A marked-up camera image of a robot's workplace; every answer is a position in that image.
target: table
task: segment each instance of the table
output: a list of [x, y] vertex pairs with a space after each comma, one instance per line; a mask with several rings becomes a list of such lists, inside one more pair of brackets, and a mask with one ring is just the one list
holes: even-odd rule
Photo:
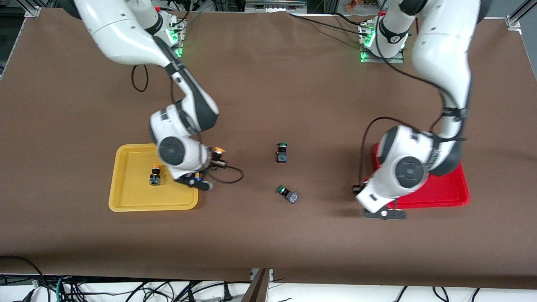
[[[197, 210], [113, 213], [115, 151], [150, 142], [149, 116], [170, 101], [166, 73], [149, 67], [147, 91], [135, 91], [131, 67], [105, 58], [79, 20], [43, 9], [0, 82], [0, 254], [46, 274], [247, 280], [270, 267], [286, 282], [537, 288], [537, 85], [518, 32], [485, 20], [470, 48], [470, 204], [409, 210], [406, 221], [360, 217], [350, 193], [360, 138], [377, 116], [427, 128], [439, 97], [360, 63], [357, 48], [352, 33], [283, 12], [200, 15], [184, 61], [221, 112], [203, 140], [246, 177], [217, 184]], [[376, 125], [368, 144], [391, 126]]]

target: robot elbow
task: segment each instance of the robot elbow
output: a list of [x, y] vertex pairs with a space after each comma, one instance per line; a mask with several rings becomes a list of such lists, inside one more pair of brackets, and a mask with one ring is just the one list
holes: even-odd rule
[[453, 145], [451, 152], [447, 155], [444, 161], [436, 168], [429, 170], [429, 173], [436, 176], [446, 175], [459, 165], [462, 157], [462, 141], [457, 141]]

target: green led light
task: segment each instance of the green led light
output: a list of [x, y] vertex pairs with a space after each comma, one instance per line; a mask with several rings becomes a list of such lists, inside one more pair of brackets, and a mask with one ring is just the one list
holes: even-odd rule
[[370, 39], [366, 39], [366, 42], [365, 42], [365, 45], [366, 47], [370, 48], [371, 47], [371, 44], [373, 44], [373, 40], [375, 39], [375, 31], [371, 31], [371, 33], [369, 34], [371, 35], [371, 38]]
[[175, 54], [177, 55], [177, 57], [181, 57], [183, 54], [183, 48], [176, 48]]

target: small component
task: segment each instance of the small component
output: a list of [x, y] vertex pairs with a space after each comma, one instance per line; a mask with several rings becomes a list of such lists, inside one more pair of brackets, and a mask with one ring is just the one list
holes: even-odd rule
[[228, 161], [222, 159], [222, 155], [226, 151], [219, 147], [211, 148], [211, 164], [210, 168], [216, 170], [218, 168], [225, 169], [228, 167]]
[[287, 144], [284, 142], [281, 142], [278, 144], [278, 152], [276, 152], [276, 162], [277, 163], [287, 162]]
[[281, 185], [278, 188], [277, 193], [282, 196], [285, 196], [285, 199], [287, 199], [287, 201], [291, 204], [295, 204], [299, 198], [299, 196], [295, 192], [287, 189], [286, 187], [284, 187], [284, 185]]
[[150, 185], [161, 185], [161, 166], [154, 164], [151, 166], [151, 175], [149, 175]]

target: white floor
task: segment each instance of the white floor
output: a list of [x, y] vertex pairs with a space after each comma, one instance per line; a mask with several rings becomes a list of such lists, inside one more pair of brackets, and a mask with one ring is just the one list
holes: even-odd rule
[[[219, 282], [203, 282], [194, 288], [198, 289], [209, 284]], [[188, 282], [173, 282], [175, 294], [180, 292]], [[134, 290], [140, 283], [94, 283], [80, 286], [84, 292], [111, 292], [121, 293]], [[148, 287], [155, 288], [161, 285], [160, 282], [150, 283]], [[396, 299], [401, 290], [401, 286], [380, 286], [380, 285], [331, 285], [331, 284], [296, 284], [296, 283], [275, 283], [271, 284], [268, 291], [269, 302], [279, 302], [291, 298], [290, 302], [392, 302]], [[248, 284], [230, 284], [229, 290], [232, 296], [244, 294]], [[21, 301], [28, 292], [33, 289], [32, 285], [10, 285], [0, 286], [0, 302]], [[161, 289], [163, 293], [171, 294], [170, 288], [166, 285]], [[470, 302], [471, 295], [475, 289], [462, 287], [447, 287], [450, 302]], [[54, 293], [50, 293], [51, 301], [56, 301]], [[89, 302], [124, 302], [128, 293], [119, 296], [87, 296]], [[215, 286], [195, 294], [196, 301], [208, 300], [216, 297], [223, 297], [223, 287]], [[141, 302], [143, 292], [136, 293], [130, 302]], [[46, 302], [45, 290], [40, 288], [35, 291], [32, 302]], [[166, 302], [162, 296], [156, 296], [148, 300], [149, 302]], [[440, 302], [433, 294], [431, 287], [410, 286], [405, 291], [401, 302]], [[506, 290], [506, 289], [481, 289], [476, 296], [475, 302], [536, 302], [537, 290]]]

